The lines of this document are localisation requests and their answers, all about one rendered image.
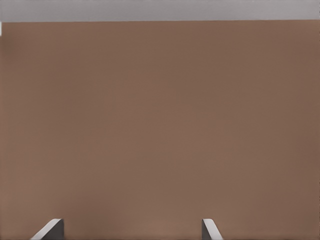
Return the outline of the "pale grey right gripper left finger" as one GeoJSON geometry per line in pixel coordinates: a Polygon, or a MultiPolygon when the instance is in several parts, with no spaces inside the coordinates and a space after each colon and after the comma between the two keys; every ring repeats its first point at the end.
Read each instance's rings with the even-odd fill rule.
{"type": "Polygon", "coordinates": [[[54,218],[29,240],[64,240],[64,220],[54,218]]]}

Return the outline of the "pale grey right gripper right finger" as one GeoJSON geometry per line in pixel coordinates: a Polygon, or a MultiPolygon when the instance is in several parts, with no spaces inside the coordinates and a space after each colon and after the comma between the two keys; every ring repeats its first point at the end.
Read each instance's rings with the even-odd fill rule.
{"type": "Polygon", "coordinates": [[[201,240],[224,240],[211,218],[203,218],[201,221],[201,240]]]}

